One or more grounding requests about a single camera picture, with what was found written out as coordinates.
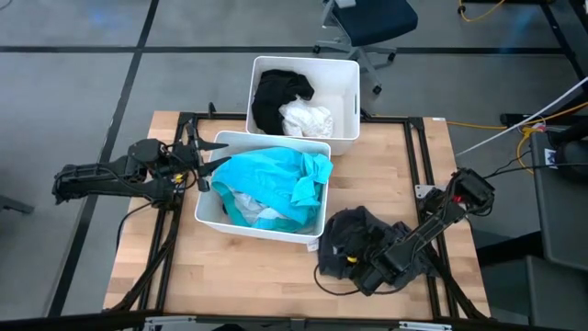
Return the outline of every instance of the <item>sticker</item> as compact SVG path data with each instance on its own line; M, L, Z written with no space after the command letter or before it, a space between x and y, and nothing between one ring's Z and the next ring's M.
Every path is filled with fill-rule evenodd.
M306 244L306 249L309 252L316 252L319 250L319 239L314 239L311 242Z
M554 165L555 164L555 151L550 150L548 148L545 149L545 165ZM556 166L550 166L551 169L557 169Z

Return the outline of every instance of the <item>wooden table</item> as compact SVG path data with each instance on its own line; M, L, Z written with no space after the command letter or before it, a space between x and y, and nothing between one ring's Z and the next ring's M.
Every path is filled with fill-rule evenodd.
M178 112L156 111L150 138L174 139ZM446 184L456 169L447 125L424 119L435 183ZM200 136L214 141L217 131L244 131L243 120L201 120ZM420 156L414 133L415 151ZM345 208L366 206L387 223L417 225L411 174L401 125L362 123L361 136L343 156L334 156L327 216ZM417 159L420 177L424 171ZM430 319L425 277L393 295L361 293L336 297L321 291L312 278L316 253L305 245L224 234L194 218L198 190L185 196L164 310L174 314L305 316L325 318ZM130 210L144 203L133 199ZM147 262L157 211L146 209L129 217L124 227L105 307L119 302L141 275ZM476 250L467 222L445 232L452 273L476 307L490 315ZM332 291L354 289L350 280L319 276ZM154 278L149 306L159 284ZM437 281L441 308L447 315L442 281Z

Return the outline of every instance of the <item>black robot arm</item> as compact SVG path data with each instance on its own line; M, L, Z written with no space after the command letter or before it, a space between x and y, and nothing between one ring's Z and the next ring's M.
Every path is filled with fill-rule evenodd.
M353 267L350 279L366 295L373 294L383 283L395 280L412 267L418 252L468 213L487 212L494 201L494 188L470 169L460 169L453 174L444 191L433 188L420 201L420 210L427 213L424 223L409 234L395 241L382 240L367 247ZM387 238L383 234L374 237Z
M229 160L225 157L204 163L201 150L226 147L226 143L208 143L198 137L193 123L187 124L187 143L166 145L156 139L144 139L129 147L126 156L109 163L66 165L55 176L52 193L57 204L80 199L89 194L142 197L154 207L173 202L178 184L194 174L191 187L198 184L200 191L208 191L209 176L218 166Z

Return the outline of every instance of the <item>white laundry basket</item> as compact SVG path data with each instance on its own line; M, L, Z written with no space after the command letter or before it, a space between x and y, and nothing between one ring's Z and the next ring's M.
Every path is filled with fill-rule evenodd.
M229 146L212 151L209 160L218 160L225 156L239 154L269 147L289 147L303 153L318 153L331 159L331 147L326 143L311 142L300 139L292 139L282 136L248 134L243 132L220 131L215 143L227 143ZM196 204L194 216L196 220L228 234L241 234L253 237L274 239L291 243L308 244L320 237L324 229L327 193L329 183L322 188L321 208L317 213L314 229L311 234L289 234L279 231L254 229L233 225L229 217L222 210L222 200L219 194L211 189L209 192L201 192Z
M333 116L331 138L303 139L331 145L333 155L344 154L359 137L359 65L355 61L325 60L294 57L259 56L254 61L254 70L249 88L246 129L249 133L264 132L257 128L251 105L255 91L264 71L279 69L304 74L314 88L311 106L323 106Z

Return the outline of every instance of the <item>black cloth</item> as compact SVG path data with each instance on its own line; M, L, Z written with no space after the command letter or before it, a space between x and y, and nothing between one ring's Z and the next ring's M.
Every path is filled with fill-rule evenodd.
M267 134L284 135L280 106L296 100L296 96L310 100L313 95L314 89L304 74L283 70L263 72L251 106L257 128Z
M411 229L403 222L389 225L364 206L354 210L336 213L324 226L319 241L319 271L322 275L349 278L355 264L347 261L347 257L363 258L366 247L383 243L393 243ZM392 286L399 289L406 286L420 274L436 275L436 272L422 250L415 254L410 269L396 278Z

